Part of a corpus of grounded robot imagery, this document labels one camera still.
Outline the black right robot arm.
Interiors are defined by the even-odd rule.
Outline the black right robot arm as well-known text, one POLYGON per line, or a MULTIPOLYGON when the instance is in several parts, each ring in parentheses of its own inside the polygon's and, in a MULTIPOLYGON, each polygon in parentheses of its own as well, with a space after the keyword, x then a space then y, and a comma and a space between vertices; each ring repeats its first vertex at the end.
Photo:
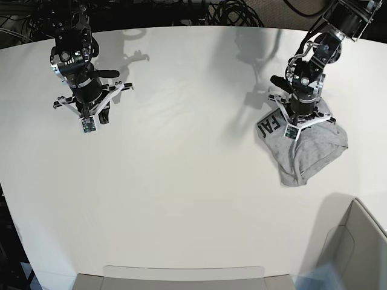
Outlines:
POLYGON ((119 71, 93 65, 100 50, 90 25, 89 7, 88 1, 41 1, 36 13, 39 25, 48 29, 55 41, 51 69, 72 92, 69 97, 58 97, 53 108, 73 111, 84 132, 108 124, 111 100, 132 88, 132 83, 117 80, 119 71))

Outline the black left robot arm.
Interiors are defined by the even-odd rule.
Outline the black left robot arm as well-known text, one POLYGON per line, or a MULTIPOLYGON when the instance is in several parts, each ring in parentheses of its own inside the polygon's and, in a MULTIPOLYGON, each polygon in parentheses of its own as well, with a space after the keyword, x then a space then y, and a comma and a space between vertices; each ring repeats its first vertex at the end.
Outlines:
POLYGON ((340 58, 345 39, 357 41, 361 37, 382 4, 382 1, 330 1, 317 13, 317 21, 289 59, 285 75, 270 79, 285 92, 272 93, 269 99, 282 112, 286 137, 295 140, 307 127, 335 121, 331 114, 317 108, 325 81, 324 68, 340 58))

